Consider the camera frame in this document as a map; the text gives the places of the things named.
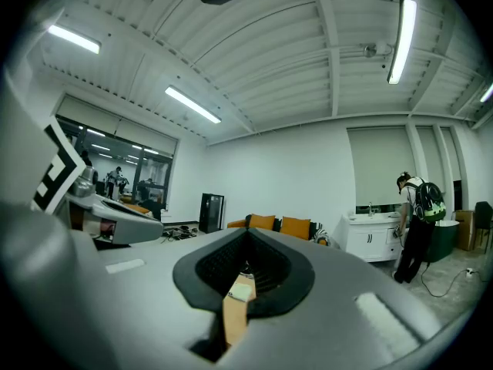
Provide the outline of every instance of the roller shade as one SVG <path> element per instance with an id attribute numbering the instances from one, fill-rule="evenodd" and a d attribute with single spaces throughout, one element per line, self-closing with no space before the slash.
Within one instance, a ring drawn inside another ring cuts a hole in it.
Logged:
<path id="1" fill-rule="evenodd" d="M 444 167 L 441 163 L 440 150 L 437 138 L 431 127 L 418 127 L 418 134 L 423 146 L 426 167 L 428 168 L 428 180 L 436 183 L 440 190 L 445 192 Z"/>
<path id="2" fill-rule="evenodd" d="M 452 180 L 461 180 L 461 169 L 459 168 L 459 159 L 457 158 L 457 149 L 455 148 L 454 138 L 449 128 L 442 128 L 441 132 L 445 138 L 445 146 L 447 147 L 448 157 L 452 168 Z"/>
<path id="3" fill-rule="evenodd" d="M 70 96 L 64 97 L 57 114 L 110 134 L 114 134 L 120 121 L 118 116 L 105 113 L 82 100 Z"/>
<path id="4" fill-rule="evenodd" d="M 136 125 L 127 120 L 122 120 L 122 122 L 120 122 L 118 129 L 116 130 L 116 135 L 134 143 L 148 146 L 153 150 L 160 151 L 169 156 L 172 156 L 175 153 L 175 139 L 159 134 L 151 129 L 146 129 L 143 126 Z"/>
<path id="5" fill-rule="evenodd" d="M 399 204 L 396 179 L 415 175 L 414 158 L 404 127 L 347 131 L 353 154 L 356 205 Z"/>

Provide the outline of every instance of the desk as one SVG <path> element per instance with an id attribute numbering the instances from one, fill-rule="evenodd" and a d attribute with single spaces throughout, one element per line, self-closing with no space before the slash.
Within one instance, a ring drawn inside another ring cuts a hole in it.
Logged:
<path id="1" fill-rule="evenodd" d="M 249 278 L 239 275 L 235 282 L 246 284 L 252 287 L 250 300 L 253 300 L 255 295 L 255 282 Z M 247 303 L 226 296 L 223 300 L 223 320 L 224 332 L 226 334 L 226 342 L 229 345 L 236 344 L 247 329 Z"/>

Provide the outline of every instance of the fluorescent light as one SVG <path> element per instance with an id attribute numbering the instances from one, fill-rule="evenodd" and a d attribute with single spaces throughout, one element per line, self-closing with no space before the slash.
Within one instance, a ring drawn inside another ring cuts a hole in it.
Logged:
<path id="1" fill-rule="evenodd" d="M 77 35 L 74 32 L 70 32 L 69 30 L 61 28 L 60 26 L 57 25 L 50 26 L 48 29 L 48 33 L 56 35 L 61 39 L 73 42 L 74 44 L 77 44 L 78 46 L 81 46 L 85 49 L 88 49 L 89 51 L 94 52 L 95 54 L 99 53 L 99 44 L 96 44 L 93 41 L 89 41 L 88 39 L 85 39 L 84 37 Z"/>
<path id="2" fill-rule="evenodd" d="M 102 134 L 100 132 L 96 132 L 95 130 L 92 130 L 92 129 L 87 129 L 87 131 L 92 133 L 92 134 L 96 134 L 97 136 L 106 137 L 104 134 Z"/>
<path id="3" fill-rule="evenodd" d="M 479 99 L 481 103 L 484 103 L 486 100 L 488 100 L 493 93 L 493 83 L 490 85 L 488 90 L 485 92 L 485 94 Z"/>
<path id="4" fill-rule="evenodd" d="M 407 54 L 411 47 L 413 38 L 414 22 L 416 21 L 416 10 L 418 5 L 412 0 L 400 1 L 401 12 L 399 15 L 399 29 L 397 31 L 397 46 L 392 59 L 391 71 L 388 73 L 387 81 L 391 85 L 399 83 Z"/>
<path id="5" fill-rule="evenodd" d="M 167 95 L 170 95 L 174 99 L 185 104 L 185 106 L 193 109 L 193 111 L 195 111 L 196 113 L 199 113 L 201 116 L 203 116 L 204 118 L 207 118 L 209 121 L 211 121 L 213 123 L 221 122 L 221 119 L 219 119 L 217 116 L 214 116 L 209 111 L 207 111 L 203 107 L 199 106 L 197 103 L 190 100 L 188 97 L 182 95 L 180 92 L 178 92 L 176 89 L 172 88 L 171 86 L 165 92 Z"/>
<path id="6" fill-rule="evenodd" d="M 95 145 L 91 144 L 92 146 L 95 146 L 96 148 L 100 148 L 101 150 L 109 151 L 109 148 L 106 148 L 105 146 L 100 146 L 100 145 Z"/>

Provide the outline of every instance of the black pants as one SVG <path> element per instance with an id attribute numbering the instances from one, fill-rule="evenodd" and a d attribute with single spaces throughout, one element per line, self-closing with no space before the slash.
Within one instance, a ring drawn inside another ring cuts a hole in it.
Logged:
<path id="1" fill-rule="evenodd" d="M 401 262 L 394 275 L 394 279 L 397 282 L 411 282 L 416 276 L 421 262 L 426 255 L 426 251 L 430 246 L 433 229 L 434 224 L 427 224 L 416 217 L 411 219 L 406 243 L 402 251 Z"/>
<path id="2" fill-rule="evenodd" d="M 108 182 L 108 197 L 110 199 L 113 198 L 113 188 L 115 187 L 115 184 L 113 182 Z"/>

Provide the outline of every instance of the black cabinet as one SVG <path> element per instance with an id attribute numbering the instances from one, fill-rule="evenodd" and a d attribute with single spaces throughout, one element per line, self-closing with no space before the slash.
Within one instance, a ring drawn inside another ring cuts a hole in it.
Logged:
<path id="1" fill-rule="evenodd" d="M 202 194 L 199 230 L 212 233 L 221 230 L 223 225 L 224 196 L 212 193 Z"/>

